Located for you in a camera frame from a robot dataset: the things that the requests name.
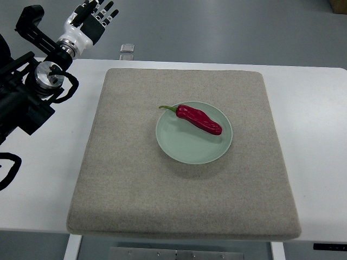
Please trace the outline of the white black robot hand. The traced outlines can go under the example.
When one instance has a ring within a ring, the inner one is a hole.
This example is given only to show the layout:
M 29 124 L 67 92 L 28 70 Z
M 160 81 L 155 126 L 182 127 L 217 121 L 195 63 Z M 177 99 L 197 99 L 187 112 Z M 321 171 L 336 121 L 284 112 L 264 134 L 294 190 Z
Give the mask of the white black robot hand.
M 84 1 L 66 20 L 57 43 L 78 56 L 100 40 L 118 13 L 113 1 Z

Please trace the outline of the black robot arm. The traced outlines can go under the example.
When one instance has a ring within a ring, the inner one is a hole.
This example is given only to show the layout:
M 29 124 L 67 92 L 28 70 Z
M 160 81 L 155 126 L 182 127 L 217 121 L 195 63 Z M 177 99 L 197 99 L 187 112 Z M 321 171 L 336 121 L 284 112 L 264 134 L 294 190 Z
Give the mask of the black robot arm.
M 54 114 L 51 105 L 70 99 L 79 85 L 67 72 L 71 54 L 37 27 L 43 15 L 40 5 L 25 7 L 15 30 L 46 54 L 44 61 L 31 51 L 12 58 L 1 38 L 1 142 L 17 127 L 29 135 L 36 132 Z

